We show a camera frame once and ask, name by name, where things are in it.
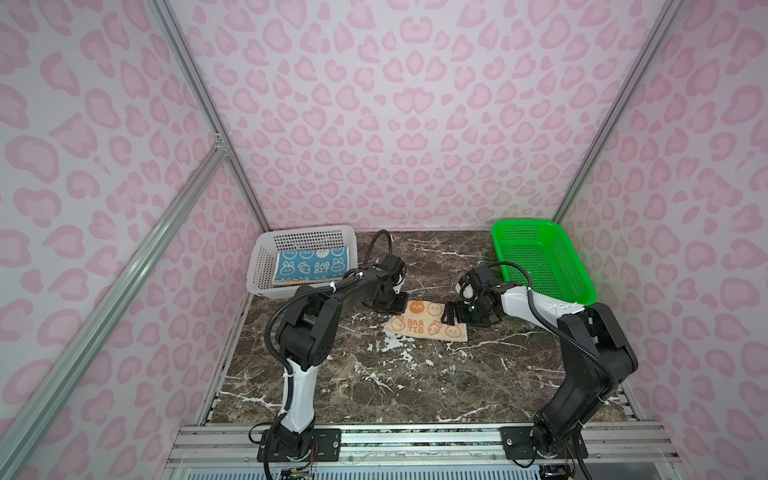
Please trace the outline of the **orange patterned towel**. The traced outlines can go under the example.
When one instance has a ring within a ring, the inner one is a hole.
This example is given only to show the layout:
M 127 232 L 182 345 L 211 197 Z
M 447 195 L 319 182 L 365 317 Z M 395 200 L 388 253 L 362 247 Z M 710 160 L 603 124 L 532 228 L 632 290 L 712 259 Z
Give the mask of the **orange patterned towel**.
M 463 323 L 442 322 L 445 305 L 429 301 L 409 300 L 405 312 L 391 318 L 385 329 L 411 338 L 467 342 L 468 333 Z

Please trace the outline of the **blue bunny print towel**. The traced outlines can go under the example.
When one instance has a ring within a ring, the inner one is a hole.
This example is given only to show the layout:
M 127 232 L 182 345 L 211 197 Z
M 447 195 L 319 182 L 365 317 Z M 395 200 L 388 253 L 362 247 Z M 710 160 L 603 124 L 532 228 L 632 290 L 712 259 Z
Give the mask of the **blue bunny print towel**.
M 273 283 L 295 285 L 340 279 L 349 270 L 347 247 L 278 253 Z

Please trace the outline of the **white perforated plastic basket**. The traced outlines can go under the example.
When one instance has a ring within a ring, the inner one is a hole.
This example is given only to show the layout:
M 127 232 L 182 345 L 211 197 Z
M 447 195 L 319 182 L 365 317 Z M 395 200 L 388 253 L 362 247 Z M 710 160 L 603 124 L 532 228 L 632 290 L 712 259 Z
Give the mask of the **white perforated plastic basket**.
M 331 281 L 295 285 L 276 285 L 273 274 L 279 252 L 347 247 L 349 270 L 358 266 L 357 239 L 349 225 L 316 226 L 269 232 L 261 235 L 252 251 L 247 274 L 247 290 L 271 300 L 288 299 L 303 285 L 326 286 Z

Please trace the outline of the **green plastic basket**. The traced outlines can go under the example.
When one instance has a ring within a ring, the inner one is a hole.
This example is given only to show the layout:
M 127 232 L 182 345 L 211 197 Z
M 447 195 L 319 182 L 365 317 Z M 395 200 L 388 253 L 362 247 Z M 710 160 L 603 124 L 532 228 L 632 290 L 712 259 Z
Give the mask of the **green plastic basket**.
M 596 289 L 566 231 L 544 219 L 508 219 L 491 228 L 497 259 L 524 268 L 535 292 L 590 305 Z

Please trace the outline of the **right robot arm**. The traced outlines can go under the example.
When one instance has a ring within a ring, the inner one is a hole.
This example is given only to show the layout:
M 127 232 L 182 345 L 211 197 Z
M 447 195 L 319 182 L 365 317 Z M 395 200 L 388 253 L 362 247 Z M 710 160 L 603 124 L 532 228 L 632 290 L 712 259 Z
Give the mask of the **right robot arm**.
M 583 425 L 639 366 L 613 310 L 600 302 L 583 305 L 537 293 L 531 275 L 506 261 L 471 269 L 456 293 L 457 299 L 445 304 L 445 323 L 488 326 L 493 317 L 507 316 L 558 339 L 565 377 L 534 415 L 528 444 L 544 458 L 577 452 Z

